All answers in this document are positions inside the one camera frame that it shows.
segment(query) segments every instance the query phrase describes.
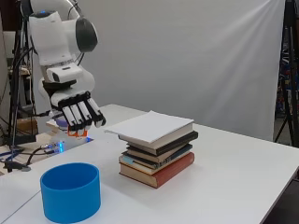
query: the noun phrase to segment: blue light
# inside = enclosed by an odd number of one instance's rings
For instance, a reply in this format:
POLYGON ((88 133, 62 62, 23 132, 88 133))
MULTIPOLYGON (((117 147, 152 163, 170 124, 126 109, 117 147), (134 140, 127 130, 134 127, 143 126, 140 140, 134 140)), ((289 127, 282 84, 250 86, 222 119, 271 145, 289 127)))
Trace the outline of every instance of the blue light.
POLYGON ((64 144, 62 142, 59 143, 59 152, 64 152, 64 144))

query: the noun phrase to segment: blue cup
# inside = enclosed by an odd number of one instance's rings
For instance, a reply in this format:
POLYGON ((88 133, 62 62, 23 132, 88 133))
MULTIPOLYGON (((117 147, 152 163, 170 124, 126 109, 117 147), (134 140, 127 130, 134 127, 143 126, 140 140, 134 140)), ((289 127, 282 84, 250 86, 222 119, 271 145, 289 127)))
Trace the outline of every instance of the blue cup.
POLYGON ((45 216, 53 222, 79 222, 101 206, 99 170, 87 163, 48 170, 40 178, 40 187, 45 216))

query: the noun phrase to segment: black pole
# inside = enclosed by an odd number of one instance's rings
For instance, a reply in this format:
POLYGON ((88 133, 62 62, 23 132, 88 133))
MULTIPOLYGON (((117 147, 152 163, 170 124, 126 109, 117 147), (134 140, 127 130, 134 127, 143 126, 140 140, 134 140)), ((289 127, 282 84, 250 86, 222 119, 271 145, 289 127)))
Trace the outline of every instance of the black pole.
POLYGON ((14 111, 14 100, 16 99, 16 93, 17 93, 17 88, 19 83, 18 82, 18 78, 16 78, 16 74, 19 74, 19 67, 16 68, 17 65, 17 61, 20 58, 21 55, 21 32, 19 30, 16 31, 15 34, 15 46, 17 46, 17 48, 14 50, 14 61, 12 64, 12 71, 15 71, 11 74, 11 87, 10 87, 10 106, 9 106, 9 119, 8 119, 8 139, 11 138, 12 136, 12 119, 13 119, 13 111, 14 111))
POLYGON ((292 128, 293 128, 293 146, 299 147, 299 122, 298 122, 298 109, 297 109, 297 86, 296 86, 296 67, 295 52, 298 52, 298 49, 294 49, 298 45, 294 45, 293 41, 296 34, 296 16, 295 16, 295 3, 294 0, 287 0, 284 13, 284 25, 287 29, 288 35, 288 44, 289 44, 289 66, 290 66, 290 81, 291 81, 291 97, 292 97, 292 128))
POLYGON ((281 89, 282 89, 282 94, 284 98, 284 108, 285 112, 287 115, 287 121, 288 121, 288 126, 289 126, 289 131, 290 131, 290 138, 291 138, 291 143, 292 146, 294 147, 294 137, 293 137, 293 129, 292 129, 292 115, 290 111, 290 106, 289 106, 289 101, 288 101, 288 92, 286 90, 286 80, 285 77, 281 79, 281 89))
POLYGON ((279 132, 278 132, 278 135, 277 137, 275 138, 274 142, 276 143, 278 141, 278 139, 280 138, 280 135, 284 129, 284 126, 286 126, 286 123, 287 123, 288 119, 287 117, 283 120, 283 124, 281 125, 281 128, 279 129, 279 132))

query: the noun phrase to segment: floor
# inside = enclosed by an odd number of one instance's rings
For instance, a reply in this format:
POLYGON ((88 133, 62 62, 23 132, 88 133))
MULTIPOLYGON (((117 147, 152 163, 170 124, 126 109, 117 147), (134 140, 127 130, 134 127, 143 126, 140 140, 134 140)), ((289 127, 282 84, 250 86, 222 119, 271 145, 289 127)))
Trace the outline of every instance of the floor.
MULTIPOLYGON (((275 121, 274 136, 283 123, 283 119, 275 121)), ((285 126, 278 142, 289 145, 291 142, 288 125, 285 126)), ((299 223, 299 182, 292 181, 282 194, 276 206, 263 224, 298 224, 299 223)))

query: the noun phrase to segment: robot finger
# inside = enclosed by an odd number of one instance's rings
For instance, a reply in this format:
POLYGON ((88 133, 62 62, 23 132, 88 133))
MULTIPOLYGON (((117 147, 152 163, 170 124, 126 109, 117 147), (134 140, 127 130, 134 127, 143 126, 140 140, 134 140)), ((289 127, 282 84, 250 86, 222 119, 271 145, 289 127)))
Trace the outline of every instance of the robot finger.
POLYGON ((77 131, 77 122, 73 116, 71 109, 68 106, 63 107, 65 119, 69 125, 70 134, 75 134, 77 131))
POLYGON ((90 112, 88 111, 86 105, 82 101, 78 102, 78 109, 81 113, 81 116, 85 119, 85 130, 89 130, 93 123, 93 118, 90 112))
POLYGON ((100 111, 99 106, 96 104, 93 98, 89 98, 85 102, 88 110, 90 111, 92 117, 93 117, 93 122, 94 126, 96 128, 101 127, 102 125, 106 124, 106 119, 104 118, 103 114, 100 111))
POLYGON ((82 116, 80 115, 77 105, 71 105, 70 108, 71 108, 73 115, 77 122, 78 136, 82 136, 84 134, 84 126, 85 126, 84 120, 83 120, 82 116))

